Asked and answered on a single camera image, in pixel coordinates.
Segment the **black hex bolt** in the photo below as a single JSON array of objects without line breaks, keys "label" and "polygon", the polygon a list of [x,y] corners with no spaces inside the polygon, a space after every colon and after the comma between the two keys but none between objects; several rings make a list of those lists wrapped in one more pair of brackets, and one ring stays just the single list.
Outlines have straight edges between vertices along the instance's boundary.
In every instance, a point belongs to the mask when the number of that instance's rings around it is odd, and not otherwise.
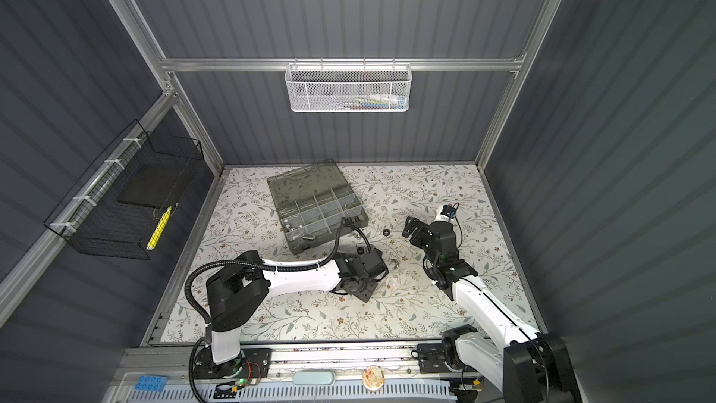
[{"label": "black hex bolt", "polygon": [[361,218],[359,216],[348,216],[348,218],[343,218],[343,223],[358,227],[361,223]]}]

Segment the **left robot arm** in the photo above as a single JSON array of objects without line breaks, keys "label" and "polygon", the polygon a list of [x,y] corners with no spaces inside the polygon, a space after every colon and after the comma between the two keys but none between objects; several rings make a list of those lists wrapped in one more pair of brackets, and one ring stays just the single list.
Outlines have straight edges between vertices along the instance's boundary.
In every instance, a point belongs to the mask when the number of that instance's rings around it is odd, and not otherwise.
[{"label": "left robot arm", "polygon": [[264,300],[300,292],[347,294],[368,302],[389,268],[378,248],[363,254],[335,253],[326,264],[262,260],[247,251],[206,281],[209,345],[222,365],[241,354],[241,329]]}]

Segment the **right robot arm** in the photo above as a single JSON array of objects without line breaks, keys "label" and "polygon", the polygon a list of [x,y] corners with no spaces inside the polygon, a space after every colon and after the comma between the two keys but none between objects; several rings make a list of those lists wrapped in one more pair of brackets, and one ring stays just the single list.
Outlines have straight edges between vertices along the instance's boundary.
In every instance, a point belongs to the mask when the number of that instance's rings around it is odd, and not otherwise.
[{"label": "right robot arm", "polygon": [[498,387],[505,402],[581,402],[566,343],[540,332],[507,308],[460,257],[451,218],[431,223],[409,216],[402,236],[423,250],[424,271],[436,287],[485,331],[462,326],[443,333],[446,364],[471,368]]}]

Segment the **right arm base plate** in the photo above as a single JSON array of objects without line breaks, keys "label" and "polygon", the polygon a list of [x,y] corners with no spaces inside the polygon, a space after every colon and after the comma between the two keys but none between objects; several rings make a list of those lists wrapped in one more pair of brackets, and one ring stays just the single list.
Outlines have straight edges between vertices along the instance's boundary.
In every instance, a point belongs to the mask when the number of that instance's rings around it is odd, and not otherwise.
[{"label": "right arm base plate", "polygon": [[456,348],[452,344],[419,343],[412,351],[411,357],[418,361],[421,373],[475,372],[460,360]]}]

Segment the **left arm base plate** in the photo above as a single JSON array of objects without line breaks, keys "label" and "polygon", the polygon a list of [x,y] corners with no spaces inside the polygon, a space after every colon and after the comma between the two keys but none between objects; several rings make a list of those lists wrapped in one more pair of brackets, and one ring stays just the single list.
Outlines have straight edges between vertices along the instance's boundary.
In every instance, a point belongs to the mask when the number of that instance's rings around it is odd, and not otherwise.
[{"label": "left arm base plate", "polygon": [[258,380],[268,376],[272,350],[249,348],[237,358],[225,363],[214,363],[211,349],[201,347],[192,361],[192,372],[198,380]]}]

